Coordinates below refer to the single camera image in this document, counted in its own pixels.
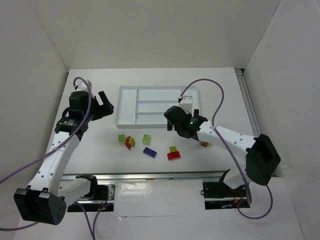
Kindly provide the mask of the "small green lego brick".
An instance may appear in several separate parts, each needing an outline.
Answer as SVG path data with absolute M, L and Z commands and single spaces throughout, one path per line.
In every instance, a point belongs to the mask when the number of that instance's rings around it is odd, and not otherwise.
M 176 152 L 177 151 L 177 148 L 175 146 L 170 146 L 169 147 L 169 151 L 172 153 L 172 152 Z

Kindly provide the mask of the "red sloped lego brick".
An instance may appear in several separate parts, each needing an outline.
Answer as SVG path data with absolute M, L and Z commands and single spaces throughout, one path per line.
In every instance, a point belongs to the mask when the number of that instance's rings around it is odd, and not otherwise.
M 179 151 L 173 151 L 173 152 L 169 152 L 167 154 L 167 158 L 169 161 L 173 161 L 173 160 L 177 160 L 181 158 L 180 152 Z

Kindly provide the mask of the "blue lego brick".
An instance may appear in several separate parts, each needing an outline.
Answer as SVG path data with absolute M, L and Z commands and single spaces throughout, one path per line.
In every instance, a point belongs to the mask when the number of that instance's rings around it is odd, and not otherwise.
M 156 155 L 157 155 L 157 152 L 156 152 L 156 151 L 154 151 L 154 150 L 152 150 L 152 149 L 150 149 L 150 148 L 148 148 L 148 147 L 146 147 L 146 148 L 143 150 L 143 153 L 144 153 L 145 155 L 151 157 L 151 158 L 155 158 Z

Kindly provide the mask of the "red curved lego piece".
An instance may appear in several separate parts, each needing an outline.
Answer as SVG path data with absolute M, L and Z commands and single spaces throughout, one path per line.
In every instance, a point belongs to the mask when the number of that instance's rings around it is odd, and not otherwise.
M 131 149 L 132 144 L 131 144 L 131 136 L 128 136 L 125 140 L 125 146 L 127 147 L 128 150 Z

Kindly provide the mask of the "small green lego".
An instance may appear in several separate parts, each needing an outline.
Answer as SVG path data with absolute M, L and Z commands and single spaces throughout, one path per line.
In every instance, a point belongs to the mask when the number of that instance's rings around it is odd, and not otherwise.
M 130 145 L 131 147 L 134 147 L 134 146 L 135 146 L 135 140 L 134 140 L 134 138 L 131 137 L 128 142 L 129 142 L 129 145 Z

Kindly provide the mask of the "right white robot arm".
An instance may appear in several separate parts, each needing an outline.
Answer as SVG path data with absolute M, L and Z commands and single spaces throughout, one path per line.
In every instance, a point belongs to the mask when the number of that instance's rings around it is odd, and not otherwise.
M 223 180 L 231 189 L 251 182 L 267 186 L 281 161 L 267 135 L 260 134 L 256 137 L 212 125 L 207 118 L 199 115 L 198 110 L 194 114 L 186 113 L 179 106 L 170 107 L 164 117 L 179 136 L 211 143 L 241 159 L 241 162 L 236 164 L 238 171 L 227 173 Z

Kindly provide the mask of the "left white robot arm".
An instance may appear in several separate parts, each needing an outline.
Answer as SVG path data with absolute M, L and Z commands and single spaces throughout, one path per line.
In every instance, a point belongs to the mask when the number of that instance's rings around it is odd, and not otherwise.
M 86 90 L 71 93 L 69 106 L 62 112 L 54 129 L 50 148 L 52 154 L 44 158 L 27 187 L 18 188 L 14 193 L 13 198 L 23 220 L 58 225 L 68 207 L 79 198 L 94 199 L 100 196 L 97 178 L 89 174 L 79 174 L 69 187 L 60 187 L 66 166 L 88 130 L 89 122 L 114 112 L 114 106 L 106 94 L 100 91 L 98 95 L 102 105 Z

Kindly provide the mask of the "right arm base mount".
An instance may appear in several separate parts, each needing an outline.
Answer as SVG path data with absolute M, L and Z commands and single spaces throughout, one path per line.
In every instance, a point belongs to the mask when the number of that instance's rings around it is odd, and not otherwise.
M 223 182 L 203 182 L 202 186 L 200 194 L 206 210 L 236 209 L 238 203 L 240 208 L 250 208 L 245 185 L 231 189 Z

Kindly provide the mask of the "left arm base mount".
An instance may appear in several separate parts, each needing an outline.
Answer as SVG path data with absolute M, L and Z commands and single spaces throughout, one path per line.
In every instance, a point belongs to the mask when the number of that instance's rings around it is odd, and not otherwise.
M 114 183 L 99 184 L 94 196 L 82 196 L 76 202 L 89 213 L 113 212 L 115 190 Z

